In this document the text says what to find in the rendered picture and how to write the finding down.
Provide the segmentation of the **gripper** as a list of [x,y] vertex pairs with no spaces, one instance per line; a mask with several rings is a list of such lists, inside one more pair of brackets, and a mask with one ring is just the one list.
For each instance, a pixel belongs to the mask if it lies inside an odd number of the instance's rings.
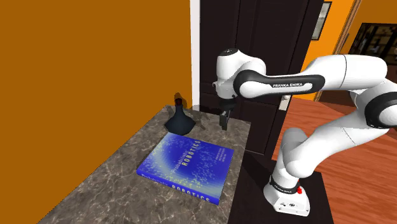
[[228,128],[228,120],[233,116],[233,111],[237,105],[237,100],[232,99],[220,99],[219,106],[221,113],[219,115],[219,125],[223,130]]

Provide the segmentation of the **dark blue flask vase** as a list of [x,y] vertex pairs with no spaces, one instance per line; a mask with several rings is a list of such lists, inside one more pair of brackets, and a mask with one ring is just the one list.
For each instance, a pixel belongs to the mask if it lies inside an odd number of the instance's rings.
[[189,116],[185,115],[181,98],[175,99],[175,109],[173,117],[165,123],[165,128],[173,134],[184,136],[190,133],[196,122]]

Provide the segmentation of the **blue book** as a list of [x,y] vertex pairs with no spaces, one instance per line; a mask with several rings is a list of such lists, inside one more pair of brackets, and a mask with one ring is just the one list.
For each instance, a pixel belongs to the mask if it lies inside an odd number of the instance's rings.
[[218,205],[234,150],[168,132],[136,173]]

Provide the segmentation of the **black robot stand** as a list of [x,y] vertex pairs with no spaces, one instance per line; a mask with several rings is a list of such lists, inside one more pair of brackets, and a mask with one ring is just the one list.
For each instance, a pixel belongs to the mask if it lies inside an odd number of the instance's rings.
[[307,217],[275,211],[263,195],[274,167],[274,160],[244,153],[228,224],[334,224],[322,175],[316,171],[300,180],[310,201]]

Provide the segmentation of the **black door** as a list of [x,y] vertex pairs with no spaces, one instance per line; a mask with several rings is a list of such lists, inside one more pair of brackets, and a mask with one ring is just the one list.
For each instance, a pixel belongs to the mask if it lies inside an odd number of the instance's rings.
[[[200,0],[200,110],[220,114],[216,59],[237,48],[266,64],[267,75],[301,71],[324,0]],[[286,112],[281,96],[237,99],[232,119],[250,122],[246,150],[270,159]]]

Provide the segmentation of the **dark framed window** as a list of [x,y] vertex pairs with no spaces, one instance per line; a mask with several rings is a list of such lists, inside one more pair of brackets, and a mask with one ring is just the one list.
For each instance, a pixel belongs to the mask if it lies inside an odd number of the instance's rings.
[[349,54],[379,57],[397,66],[397,24],[362,23]]

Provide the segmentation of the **framed wall picture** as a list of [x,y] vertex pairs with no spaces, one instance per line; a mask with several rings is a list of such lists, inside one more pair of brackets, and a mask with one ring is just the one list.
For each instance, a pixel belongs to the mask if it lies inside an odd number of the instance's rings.
[[323,30],[326,18],[328,16],[329,10],[331,8],[331,1],[325,1],[321,7],[321,11],[319,13],[319,17],[317,19],[316,22],[316,26],[314,29],[314,32],[312,34],[311,40],[312,41],[318,41],[320,36],[321,36],[321,32]]

